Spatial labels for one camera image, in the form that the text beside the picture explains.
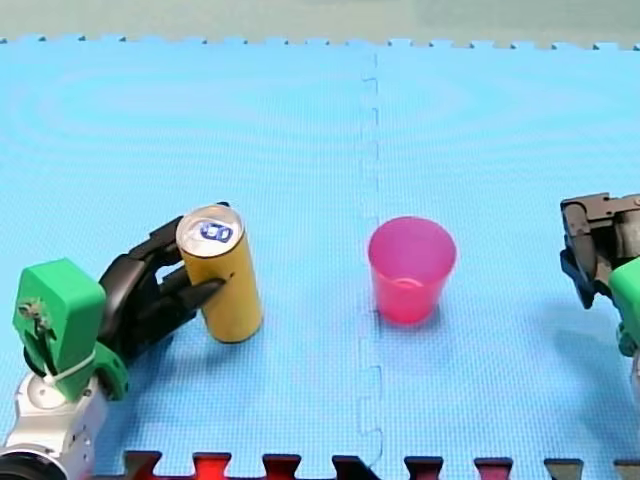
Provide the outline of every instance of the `blue foam mat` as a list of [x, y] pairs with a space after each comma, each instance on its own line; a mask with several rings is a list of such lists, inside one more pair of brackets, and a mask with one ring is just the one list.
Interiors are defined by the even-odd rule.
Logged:
[[[581, 310], [558, 265], [560, 199], [638, 190], [638, 53], [221, 45], [147, 40], [0, 45], [0, 304], [20, 270], [70, 256], [100, 275], [148, 231], [232, 202], [250, 229], [264, 328], [220, 346], [201, 321], [143, 358], [100, 437], [100, 473], [160, 450], [257, 477], [266, 453], [299, 478], [357, 455], [381, 478], [406, 456], [548, 457], [613, 478], [638, 454], [628, 362], [606, 302]], [[418, 214], [460, 249], [438, 318], [400, 332], [372, 314], [364, 251], [377, 224]], [[24, 368], [0, 325], [0, 427]]]

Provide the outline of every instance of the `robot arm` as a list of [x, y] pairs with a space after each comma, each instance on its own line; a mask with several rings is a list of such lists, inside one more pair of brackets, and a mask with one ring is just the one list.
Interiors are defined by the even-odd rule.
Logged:
[[618, 347], [634, 357], [640, 346], [640, 195], [607, 193], [561, 203], [565, 248], [562, 270], [584, 308], [596, 294], [610, 298], [621, 316]]
[[31, 372], [16, 392], [16, 422], [0, 449], [0, 480], [81, 480], [127, 367], [194, 318], [224, 286], [191, 285], [180, 262], [180, 218], [118, 256], [99, 282], [67, 259], [25, 269], [13, 324]]

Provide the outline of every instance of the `can top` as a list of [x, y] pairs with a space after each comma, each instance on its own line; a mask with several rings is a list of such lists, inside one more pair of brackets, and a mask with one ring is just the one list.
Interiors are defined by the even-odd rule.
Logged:
[[182, 217], [176, 243], [189, 255], [216, 257], [233, 249], [243, 233], [244, 225], [235, 211], [224, 205], [211, 205]]

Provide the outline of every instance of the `pink cup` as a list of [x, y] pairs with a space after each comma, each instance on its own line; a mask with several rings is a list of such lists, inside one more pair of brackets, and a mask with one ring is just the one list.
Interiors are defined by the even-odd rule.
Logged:
[[435, 310], [456, 262], [456, 245], [435, 222], [399, 217], [374, 232], [369, 262], [380, 314], [394, 324], [415, 325]]

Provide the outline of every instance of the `white cable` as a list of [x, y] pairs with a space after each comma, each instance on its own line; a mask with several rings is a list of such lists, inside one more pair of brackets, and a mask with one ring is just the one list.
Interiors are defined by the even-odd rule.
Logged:
[[67, 378], [70, 375], [73, 375], [76, 372], [79, 372], [80, 370], [82, 370], [84, 367], [86, 367], [87, 365], [89, 365], [91, 362], [93, 362], [93, 360], [96, 358], [96, 351], [93, 350], [91, 352], [91, 354], [85, 358], [83, 361], [81, 361], [80, 363], [75, 364], [73, 367], [66, 369], [64, 372], [60, 372], [57, 375], [51, 375], [51, 372], [49, 372], [49, 369], [47, 368], [47, 366], [45, 365], [44, 367], [44, 371], [46, 373], [45, 377], [44, 377], [44, 383], [46, 383], [47, 385], [55, 385], [56, 382], [59, 382], [60, 380], [63, 380], [65, 378]]

